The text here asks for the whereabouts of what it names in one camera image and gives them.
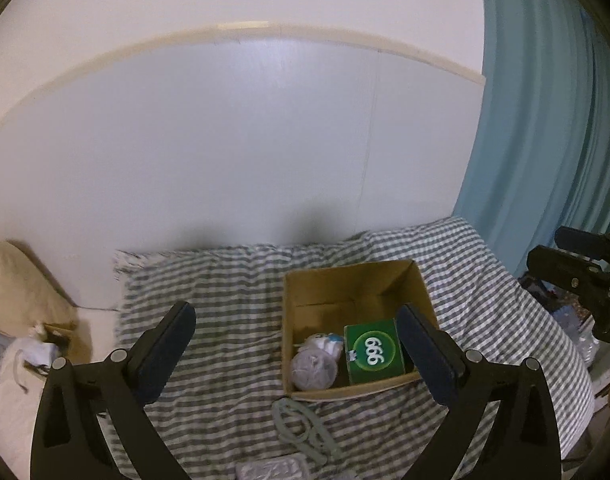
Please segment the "grey-green folding clothes hanger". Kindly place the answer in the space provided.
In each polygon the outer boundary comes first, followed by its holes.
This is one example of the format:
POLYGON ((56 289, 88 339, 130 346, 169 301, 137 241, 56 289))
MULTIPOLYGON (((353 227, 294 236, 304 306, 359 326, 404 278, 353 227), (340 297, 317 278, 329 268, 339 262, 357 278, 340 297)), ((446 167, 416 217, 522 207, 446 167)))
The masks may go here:
POLYGON ((291 398, 271 404, 271 418, 281 442, 289 444, 318 466, 342 459, 341 446, 322 420, 306 405, 291 398))

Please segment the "silver foil blister pack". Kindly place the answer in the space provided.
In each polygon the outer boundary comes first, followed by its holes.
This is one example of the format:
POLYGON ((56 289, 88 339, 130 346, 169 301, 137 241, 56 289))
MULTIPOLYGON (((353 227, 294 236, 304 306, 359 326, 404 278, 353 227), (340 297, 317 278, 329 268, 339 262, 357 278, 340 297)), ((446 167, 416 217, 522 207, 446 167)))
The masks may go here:
POLYGON ((301 453, 235 465, 238 480, 309 480, 311 473, 301 453))

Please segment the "small brown bedside box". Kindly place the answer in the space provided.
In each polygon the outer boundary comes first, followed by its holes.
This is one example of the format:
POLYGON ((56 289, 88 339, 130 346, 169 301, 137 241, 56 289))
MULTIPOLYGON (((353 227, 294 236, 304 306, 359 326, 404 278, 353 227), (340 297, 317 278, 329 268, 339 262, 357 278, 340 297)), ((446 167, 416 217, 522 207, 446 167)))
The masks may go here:
POLYGON ((61 356, 73 364, 92 362, 92 333, 86 321, 77 322, 74 326, 42 324, 40 338, 55 344, 61 356))

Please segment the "white cloth on floor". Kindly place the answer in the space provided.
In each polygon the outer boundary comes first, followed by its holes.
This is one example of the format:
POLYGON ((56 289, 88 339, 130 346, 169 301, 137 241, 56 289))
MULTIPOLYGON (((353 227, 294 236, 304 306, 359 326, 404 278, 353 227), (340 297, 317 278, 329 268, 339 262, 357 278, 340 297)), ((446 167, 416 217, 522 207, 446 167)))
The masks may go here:
POLYGON ((45 378, 51 370, 52 363, 59 356, 61 356, 59 347, 49 340, 47 333, 36 333, 20 338, 19 348, 17 348, 12 360, 14 382, 23 393, 28 394, 30 389, 22 382, 20 369, 24 368, 40 378, 45 378))

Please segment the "teal curtain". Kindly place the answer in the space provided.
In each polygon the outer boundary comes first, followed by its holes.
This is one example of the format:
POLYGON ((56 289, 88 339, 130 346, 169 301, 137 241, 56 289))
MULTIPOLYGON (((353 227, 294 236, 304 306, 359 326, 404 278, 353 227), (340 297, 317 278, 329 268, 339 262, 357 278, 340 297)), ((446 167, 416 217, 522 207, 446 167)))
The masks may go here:
POLYGON ((512 274, 610 233, 610 47, 578 0, 484 0, 482 113, 455 213, 512 274))

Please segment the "grey white checkered bed sheet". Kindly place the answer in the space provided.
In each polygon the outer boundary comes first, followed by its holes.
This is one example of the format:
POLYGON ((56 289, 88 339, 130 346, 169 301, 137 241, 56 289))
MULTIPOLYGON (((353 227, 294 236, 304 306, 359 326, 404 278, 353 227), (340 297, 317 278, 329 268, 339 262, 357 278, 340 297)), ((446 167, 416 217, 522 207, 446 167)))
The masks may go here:
POLYGON ((179 300, 197 327, 147 414, 194 479, 231 479, 235 466, 290 447, 271 417, 282 396, 282 281, 288 272, 416 261, 439 325, 491 362, 536 358, 546 375, 563 452, 587 428, 593 391, 585 363, 560 325, 459 218, 364 232, 331 245, 232 246, 184 252, 118 252, 123 282, 116 342, 128 348, 179 300))

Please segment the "green 999 medicine box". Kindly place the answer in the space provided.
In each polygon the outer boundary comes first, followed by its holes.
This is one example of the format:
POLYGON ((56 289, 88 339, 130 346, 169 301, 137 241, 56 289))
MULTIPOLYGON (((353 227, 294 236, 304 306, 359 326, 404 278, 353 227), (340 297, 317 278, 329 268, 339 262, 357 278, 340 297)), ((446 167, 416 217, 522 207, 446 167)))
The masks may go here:
POLYGON ((406 374, 405 359, 393 318, 344 327, 345 360, 351 385, 406 374))

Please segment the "brown cardboard box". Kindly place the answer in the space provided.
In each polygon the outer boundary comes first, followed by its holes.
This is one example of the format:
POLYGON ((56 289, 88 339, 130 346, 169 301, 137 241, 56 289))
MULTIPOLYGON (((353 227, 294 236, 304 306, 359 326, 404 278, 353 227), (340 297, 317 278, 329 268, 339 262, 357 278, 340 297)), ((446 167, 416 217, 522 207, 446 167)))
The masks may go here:
POLYGON ((293 384, 291 363, 296 348, 314 334, 337 334, 352 325, 373 324, 396 318, 412 304, 433 326, 439 325, 419 266, 412 260, 393 260, 299 270, 283 280, 282 385, 287 396, 305 402, 341 401, 369 396, 421 380, 408 356, 406 371, 393 377, 372 378, 354 384, 344 359, 328 388, 304 391, 293 384))

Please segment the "white round plastic pouch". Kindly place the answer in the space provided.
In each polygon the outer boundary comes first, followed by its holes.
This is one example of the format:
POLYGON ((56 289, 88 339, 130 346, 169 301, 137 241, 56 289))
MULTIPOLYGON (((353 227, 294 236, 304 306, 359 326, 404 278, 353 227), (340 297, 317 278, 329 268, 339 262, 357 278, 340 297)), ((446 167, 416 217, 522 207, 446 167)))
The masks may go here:
POLYGON ((291 359, 292 384, 301 391, 327 390, 339 374, 344 340, 340 335, 314 334, 297 348, 291 359))

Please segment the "white headboard panel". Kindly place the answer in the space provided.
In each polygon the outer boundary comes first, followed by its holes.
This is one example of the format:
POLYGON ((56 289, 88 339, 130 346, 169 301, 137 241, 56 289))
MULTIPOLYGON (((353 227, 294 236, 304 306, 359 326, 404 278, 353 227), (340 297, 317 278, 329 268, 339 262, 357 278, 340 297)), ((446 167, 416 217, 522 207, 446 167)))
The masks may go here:
POLYGON ((265 22, 176 32, 0 77, 0 238, 83 307, 119 249, 334 242, 449 216, 483 30, 441 46, 265 22))

